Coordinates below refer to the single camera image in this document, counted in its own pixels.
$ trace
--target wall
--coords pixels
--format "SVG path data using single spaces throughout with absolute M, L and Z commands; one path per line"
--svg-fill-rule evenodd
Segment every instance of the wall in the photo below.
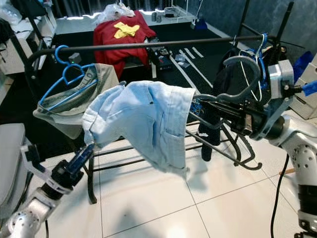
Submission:
M 251 0 L 246 17 L 247 25 L 259 32 L 276 35 L 290 0 Z M 189 11 L 196 15 L 200 1 L 189 0 Z M 245 0 L 204 0 L 200 15 L 210 25 L 234 36 L 238 31 Z M 285 44 L 291 61 L 304 51 L 317 53 L 317 1 L 296 0 L 282 40 L 305 47 L 301 50 Z

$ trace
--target white tape line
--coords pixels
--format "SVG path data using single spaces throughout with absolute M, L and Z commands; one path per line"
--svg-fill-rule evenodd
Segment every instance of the white tape line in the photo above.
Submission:
M 183 57 L 185 57 L 185 59 L 188 61 L 188 63 L 200 74 L 200 76 L 204 79 L 204 81 L 206 81 L 206 83 L 213 88 L 213 85 L 207 80 L 207 78 L 199 71 L 199 69 L 197 69 L 197 67 L 194 65 L 194 63 L 187 57 L 187 55 L 182 51 L 179 50 L 179 52 L 181 53 L 181 55 Z
M 193 83 L 193 81 L 190 79 L 190 77 L 185 73 L 185 71 L 182 69 L 182 67 L 174 60 L 172 56 L 169 56 L 170 61 L 176 66 L 176 68 L 181 72 L 181 74 L 184 76 L 184 78 L 187 80 L 189 85 L 196 90 L 197 93 L 200 94 L 199 90 L 197 89 L 196 85 Z
M 157 67 L 155 64 L 153 64 L 153 62 L 151 63 L 151 68 L 152 68 L 152 79 L 156 79 L 157 78 Z
M 192 49 L 193 49 L 193 51 L 195 51 L 196 54 L 198 54 L 198 56 L 199 56 L 200 58 L 203 58 L 203 57 L 204 57 L 195 47 L 193 47 Z
M 186 53 L 190 56 L 190 58 L 195 59 L 195 56 L 193 56 L 192 53 L 190 53 L 188 48 L 185 48 Z

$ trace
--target hanger hook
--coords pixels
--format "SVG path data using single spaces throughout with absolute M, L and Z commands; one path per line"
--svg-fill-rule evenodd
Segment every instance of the hanger hook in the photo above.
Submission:
M 55 50 L 55 59 L 56 59 L 57 62 L 59 62 L 59 63 L 61 63 L 61 64 L 70 65 L 69 62 L 62 61 L 62 60 L 58 57 L 58 52 L 59 52 L 59 50 L 62 49 L 62 48 L 68 48 L 68 46 L 66 46 L 66 45 L 61 45 L 61 46 L 57 47 L 57 49 Z
M 237 35 L 234 36 L 232 45 L 235 45 L 235 44 L 236 44 L 236 41 L 237 41 Z

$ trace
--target red shirt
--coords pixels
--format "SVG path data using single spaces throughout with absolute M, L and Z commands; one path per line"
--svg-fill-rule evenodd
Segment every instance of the red shirt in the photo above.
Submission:
M 155 36 L 156 33 L 148 27 L 141 13 L 139 11 L 134 12 L 134 17 L 122 16 L 116 21 L 108 21 L 99 24 L 94 31 L 94 45 L 143 43 L 146 37 L 149 38 Z M 114 25 L 118 22 L 123 22 L 128 26 L 139 25 L 140 29 L 135 33 L 134 37 L 126 36 L 120 39 L 116 39 L 114 35 L 117 32 L 118 28 L 115 28 Z M 143 64 L 148 64 L 148 54 L 146 49 L 144 48 L 95 52 L 96 62 L 112 64 L 118 78 L 120 78 L 125 66 L 124 58 L 129 56 L 138 57 Z

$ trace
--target black clothes rack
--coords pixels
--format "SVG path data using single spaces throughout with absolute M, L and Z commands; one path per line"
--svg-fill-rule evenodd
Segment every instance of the black clothes rack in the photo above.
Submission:
M 269 39 L 271 40 L 275 40 L 276 37 L 275 36 L 268 36 Z M 236 37 L 236 38 L 232 38 L 232 37 L 228 37 L 228 38 L 211 38 L 211 39 L 202 39 L 202 40 L 187 40 L 187 41 L 170 41 L 170 42 L 157 42 L 157 43 L 136 43 L 136 44 L 120 44 L 120 45 L 102 45 L 102 46 L 87 46 L 87 47 L 69 47 L 69 48 L 62 48 L 59 52 L 60 53 L 75 53 L 75 52 L 91 52 L 91 51 L 105 51 L 105 50 L 118 50 L 118 49 L 135 49 L 135 48 L 148 48 L 148 47 L 158 47 L 158 46 L 175 46 L 175 45 L 184 45 L 184 44 L 206 44 L 206 43 L 220 43 L 220 42 L 234 42 L 234 41 L 254 41 L 254 40 L 262 40 L 262 36 L 243 36 L 243 37 Z M 38 95 L 36 93 L 36 82 L 38 82 L 37 76 L 34 73 L 34 67 L 32 66 L 33 62 L 37 59 L 39 59 L 40 56 L 42 55 L 50 55 L 54 53 L 54 49 L 45 49 L 45 50 L 40 50 L 35 52 L 34 54 L 32 54 L 28 60 L 27 63 L 25 64 L 25 76 L 26 76 L 26 80 L 28 83 L 28 86 L 31 90 L 31 93 L 33 95 L 34 100 L 36 100 L 36 102 L 38 101 Z M 232 160 L 234 162 L 235 166 L 242 166 L 246 169 L 249 170 L 258 170 L 262 167 L 261 163 L 258 163 L 258 165 L 256 167 L 249 167 L 247 165 L 248 162 L 250 162 L 251 160 L 253 160 L 255 158 L 255 154 L 254 151 L 251 147 L 251 145 L 248 143 L 247 139 L 243 136 L 240 135 L 236 135 L 235 138 L 233 138 L 231 136 L 231 134 L 229 133 L 229 131 L 226 129 L 226 127 L 224 126 L 224 124 L 222 124 L 220 126 L 220 129 L 224 132 L 224 134 L 226 135 L 227 139 L 222 140 L 221 142 L 225 142 L 225 141 L 229 141 L 232 145 L 233 148 L 236 151 L 236 158 L 233 158 L 231 155 L 226 154 L 225 152 L 219 150 L 217 147 L 209 144 L 208 142 L 206 142 L 205 140 L 203 140 L 202 138 L 200 138 L 199 136 L 197 136 L 196 134 L 191 133 L 190 131 L 186 131 L 188 136 L 192 136 L 194 137 L 197 141 L 205 144 L 206 146 L 208 146 L 209 148 L 219 152 L 220 154 L 222 154 L 223 156 L 229 158 L 230 160 Z M 237 145 L 237 140 L 241 139 L 242 142 L 246 145 L 246 147 L 249 150 L 250 153 L 250 157 L 241 161 L 241 150 L 239 148 L 239 146 Z M 196 148 L 200 148 L 202 145 L 198 145 L 198 146 L 194 146 L 194 147 L 190 147 L 190 148 L 186 148 L 186 150 L 191 150 L 191 149 L 196 149 Z M 132 146 L 127 146 L 127 147 L 123 147 L 123 148 L 119 148 L 119 149 L 114 149 L 114 150 L 110 150 L 110 151 L 106 151 L 103 153 L 99 153 L 98 155 L 107 155 L 107 154 L 111 154 L 111 153 L 116 153 L 116 152 L 121 152 L 121 151 L 126 151 L 126 150 L 131 150 L 133 149 Z M 113 168 L 118 168 L 118 167 L 122 167 L 122 166 L 126 166 L 126 165 L 130 165 L 130 164 L 134 164 L 134 163 L 138 163 L 144 161 L 144 159 L 140 159 L 140 160 L 136 160 L 136 161 L 132 161 L 132 162 L 127 162 L 127 163 L 123 163 L 123 164 L 118 164 L 118 165 L 112 165 L 112 166 L 108 166 L 108 167 L 103 167 L 103 168 L 98 168 L 98 169 L 94 169 L 94 158 L 92 157 L 89 160 L 88 163 L 88 168 L 86 166 L 84 166 L 84 170 L 88 175 L 88 195 L 90 198 L 91 203 L 96 203 L 97 199 L 94 195 L 94 189 L 93 189 L 93 174 L 94 172 L 97 171 L 102 171 L 102 170 L 108 170 L 108 169 L 113 169 Z
M 248 26 L 246 23 L 245 23 L 245 19 L 246 19 L 246 16 L 247 16 L 247 12 L 248 12 L 248 9 L 249 9 L 249 5 L 250 5 L 250 0 L 246 0 L 246 3 L 244 5 L 244 9 L 243 9 L 243 13 L 242 13 L 242 18 L 241 18 L 241 22 L 240 22 L 240 25 L 239 25 L 239 29 L 238 29 L 238 32 L 237 32 L 237 35 L 236 35 L 236 41 L 234 43 L 234 46 L 237 47 L 238 46 L 238 43 L 239 43 L 239 36 L 241 35 L 242 33 L 242 29 L 245 28 L 247 29 L 248 31 L 252 32 L 253 34 L 257 35 L 257 36 L 260 36 L 262 35 L 260 32 L 258 32 L 257 30 L 253 29 L 252 27 Z M 289 2 L 288 4 L 288 7 L 287 7 L 287 10 L 284 14 L 284 17 L 283 17 L 283 20 L 281 22 L 281 25 L 278 29 L 278 33 L 276 35 L 276 38 L 275 39 L 269 39 L 268 42 L 271 43 L 274 47 L 274 54 L 272 54 L 272 57 L 270 59 L 270 62 L 272 62 L 272 59 L 274 57 L 274 55 L 277 55 L 277 58 L 279 58 L 279 54 L 280 52 L 277 51 L 277 49 L 280 47 L 280 40 L 281 40 L 281 37 L 282 37 L 282 34 L 284 32 L 284 29 L 285 29 L 285 26 L 287 24 L 287 21 L 288 21 L 288 18 L 291 14 L 291 11 L 292 11 L 292 8 L 293 8 L 293 5 L 294 5 L 294 2 L 291 1 Z

